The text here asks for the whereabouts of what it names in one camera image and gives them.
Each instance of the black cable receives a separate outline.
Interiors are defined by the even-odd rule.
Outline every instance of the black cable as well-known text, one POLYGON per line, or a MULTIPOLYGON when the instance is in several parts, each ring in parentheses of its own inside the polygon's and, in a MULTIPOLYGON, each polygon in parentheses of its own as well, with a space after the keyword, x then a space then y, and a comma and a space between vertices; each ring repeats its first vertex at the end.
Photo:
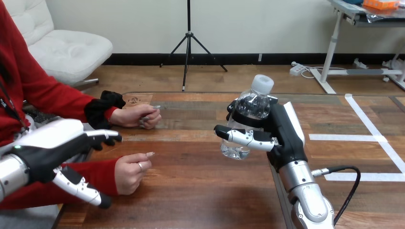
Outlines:
POLYGON ((360 177, 362 175, 360 173, 360 170, 356 166, 336 166, 336 167, 329 167, 327 169, 329 170, 329 173, 334 173, 334 172, 342 171, 342 170, 345 170, 345 169, 353 169, 357 173, 356 181, 354 182, 354 185, 353 185, 349 195, 347 196, 347 198, 346 198, 345 202, 343 203, 341 209, 339 210, 338 214, 335 216, 335 219, 333 220, 333 225, 336 225, 339 218, 341 217, 341 215, 343 214, 343 212, 347 208, 351 198, 353 197, 354 192, 356 191, 356 189, 357 189, 357 187, 358 187, 358 185, 360 183, 360 177))

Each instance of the black baseboard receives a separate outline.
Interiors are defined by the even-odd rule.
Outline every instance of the black baseboard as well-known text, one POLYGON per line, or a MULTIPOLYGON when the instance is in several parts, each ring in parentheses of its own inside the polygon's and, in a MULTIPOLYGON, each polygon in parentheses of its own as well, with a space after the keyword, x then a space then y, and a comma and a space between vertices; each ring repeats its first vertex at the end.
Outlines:
MULTIPOLYGON (((219 63, 223 65, 242 64, 291 64, 295 61, 300 64, 323 64, 326 53, 264 53, 262 61, 258 61, 259 54, 214 54, 219 63)), ((168 57, 163 53, 115 53, 103 64, 105 65, 160 65, 168 57)), ((364 64, 381 64, 394 57, 394 54, 381 53, 337 53, 334 54, 332 64, 352 64, 359 58, 364 64)), ((186 54, 173 54, 165 65, 184 65, 186 54)), ((215 65, 207 54, 192 54, 190 65, 215 65)))

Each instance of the red sweater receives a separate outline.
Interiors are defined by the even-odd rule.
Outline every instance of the red sweater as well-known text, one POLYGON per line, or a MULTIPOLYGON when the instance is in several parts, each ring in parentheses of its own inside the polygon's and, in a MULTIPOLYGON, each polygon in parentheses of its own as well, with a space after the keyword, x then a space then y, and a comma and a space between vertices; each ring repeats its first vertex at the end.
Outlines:
MULTIPOLYGON (((18 115, 28 120, 22 111, 22 102, 26 99, 30 104, 45 113, 52 113, 63 118, 86 121, 84 107, 93 97, 57 82, 40 67, 28 51, 24 38, 8 14, 4 3, 0 0, 0 62, 12 77, 12 82, 6 84, 0 76, 0 81, 6 87, 7 94, 14 103, 18 115)), ((0 90, 0 98, 8 101, 0 90)), ((116 108, 105 112, 110 118, 116 108)), ((0 107, 0 146, 13 141, 14 134, 21 130, 21 123, 10 117, 3 107, 0 107)), ((110 161, 85 162, 69 164, 82 174, 101 192, 107 195, 117 195, 114 170, 117 159, 110 161)), ((1 208, 28 208, 59 203, 73 203, 80 200, 67 194, 53 183, 34 183, 21 188, 6 197, 0 203, 1 208)))

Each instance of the bottle cap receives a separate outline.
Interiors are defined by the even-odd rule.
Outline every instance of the bottle cap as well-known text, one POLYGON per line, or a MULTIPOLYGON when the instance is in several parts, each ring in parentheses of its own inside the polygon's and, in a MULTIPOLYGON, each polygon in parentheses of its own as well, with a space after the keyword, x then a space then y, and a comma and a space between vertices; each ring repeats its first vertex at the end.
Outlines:
POLYGON ((253 79, 252 89, 260 94, 269 94, 274 81, 265 75, 256 75, 253 79))

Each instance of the white wall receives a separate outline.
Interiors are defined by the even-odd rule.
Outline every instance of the white wall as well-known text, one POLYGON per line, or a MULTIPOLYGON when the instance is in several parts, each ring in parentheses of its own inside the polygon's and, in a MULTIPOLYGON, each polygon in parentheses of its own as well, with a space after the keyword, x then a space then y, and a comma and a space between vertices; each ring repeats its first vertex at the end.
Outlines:
MULTIPOLYGON (((114 53, 169 53, 187 31, 186 0, 47 0, 56 29, 102 35, 114 53)), ((327 0, 192 0, 192 32, 213 53, 325 53, 327 0)), ((394 53, 405 29, 344 22, 337 52, 394 53)), ((178 52, 184 53, 185 44, 178 52)), ((204 53, 194 42, 193 53, 204 53)))

